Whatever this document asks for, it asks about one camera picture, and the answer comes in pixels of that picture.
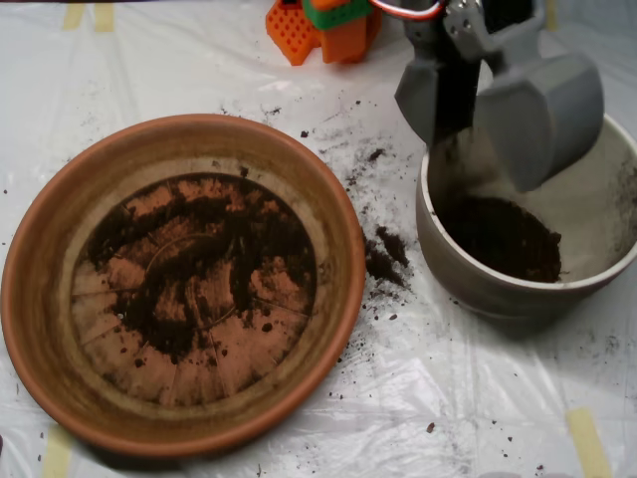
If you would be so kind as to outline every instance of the red wire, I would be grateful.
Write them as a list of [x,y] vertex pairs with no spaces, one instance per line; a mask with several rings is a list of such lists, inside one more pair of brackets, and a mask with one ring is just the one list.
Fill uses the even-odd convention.
[[369,0],[369,3],[394,17],[418,21],[431,20],[432,18],[435,18],[437,15],[442,13],[445,8],[445,2],[443,2],[442,0],[438,0],[435,5],[428,8],[427,10],[421,11],[401,8],[395,5],[389,5],[382,0]]

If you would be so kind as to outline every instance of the soil crumb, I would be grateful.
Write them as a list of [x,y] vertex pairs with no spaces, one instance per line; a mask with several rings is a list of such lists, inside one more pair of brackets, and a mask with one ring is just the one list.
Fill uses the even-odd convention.
[[365,241],[365,265],[371,277],[377,280],[386,280],[400,287],[405,287],[405,283],[400,275],[393,270],[394,261],[382,251],[379,251],[376,243],[370,240]]
[[376,235],[382,240],[385,249],[394,261],[398,261],[404,267],[409,266],[405,255],[405,243],[397,234],[387,232],[387,228],[383,226],[376,229]]
[[372,154],[369,155],[369,158],[367,159],[369,162],[376,162],[376,159],[378,159],[381,155],[383,155],[385,153],[385,150],[380,147],[379,149],[377,149],[375,152],[373,152]]

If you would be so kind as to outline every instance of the scattered soil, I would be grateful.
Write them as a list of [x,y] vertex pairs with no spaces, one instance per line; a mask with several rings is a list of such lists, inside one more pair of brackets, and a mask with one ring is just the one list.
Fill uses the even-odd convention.
[[371,277],[377,280],[386,280],[400,287],[405,287],[405,283],[400,275],[393,270],[391,257],[380,251],[375,242],[365,241],[365,264],[367,272]]
[[[242,168],[241,174],[247,175],[248,169]],[[200,349],[207,348],[195,311],[186,298],[186,284],[191,280],[203,280],[222,259],[232,265],[230,291],[235,310],[238,313],[247,311],[243,315],[246,328],[253,327],[252,310],[256,307],[254,291],[250,290],[251,276],[254,271],[262,270],[266,271],[264,280],[267,280],[266,265],[275,257],[283,258],[293,282],[310,291],[309,310],[314,306],[317,286],[314,248],[294,211],[271,191],[245,178],[195,174],[174,179],[197,182],[211,178],[233,186],[244,197],[251,195],[257,199],[246,200],[245,208],[236,210],[227,207],[227,198],[203,196],[187,200],[178,188],[171,187],[173,199],[147,214],[135,217],[134,211],[116,206],[87,244],[88,257],[99,271],[121,247],[148,236],[175,218],[194,224],[195,234],[178,244],[178,252],[157,256],[146,270],[143,284],[134,293],[117,293],[117,301],[112,307],[127,330],[138,331],[144,342],[170,355],[173,363],[189,354],[193,344]],[[156,185],[144,188],[136,195],[147,194],[154,187]],[[220,232],[207,234],[211,226]],[[174,301],[183,307],[185,321],[161,320],[155,314],[159,299],[170,290],[174,290]],[[196,306],[201,320],[212,325],[205,301],[197,301]]]
[[369,158],[367,159],[369,162],[376,162],[376,159],[378,159],[382,154],[385,153],[385,150],[380,147],[379,149],[377,149],[375,152],[373,152],[372,154],[369,155]]
[[376,228],[376,235],[382,240],[385,249],[394,261],[398,261],[404,267],[409,266],[409,261],[405,255],[405,243],[397,234],[387,232],[386,227],[378,227]]

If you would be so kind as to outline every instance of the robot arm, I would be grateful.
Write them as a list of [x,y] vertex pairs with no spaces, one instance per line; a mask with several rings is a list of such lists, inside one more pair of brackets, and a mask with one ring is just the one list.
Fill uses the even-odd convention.
[[[405,18],[383,0],[371,1]],[[400,7],[429,16],[405,18],[415,58],[396,101],[428,145],[475,123],[521,191],[538,188],[593,147],[604,115],[599,73],[581,55],[540,56],[543,0],[424,0],[429,8],[416,10],[422,1]],[[477,96],[482,61],[494,80]]]

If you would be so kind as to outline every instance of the orange lattice block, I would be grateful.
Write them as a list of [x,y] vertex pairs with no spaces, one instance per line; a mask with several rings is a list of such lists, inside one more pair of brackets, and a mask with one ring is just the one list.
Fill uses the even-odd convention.
[[277,0],[266,17],[266,30],[293,66],[302,65],[312,49],[322,47],[325,63],[361,61],[382,23],[380,10],[329,30],[317,30],[302,2]]
[[277,0],[266,17],[266,30],[293,66],[302,65],[313,48],[319,46],[317,29],[301,8]]

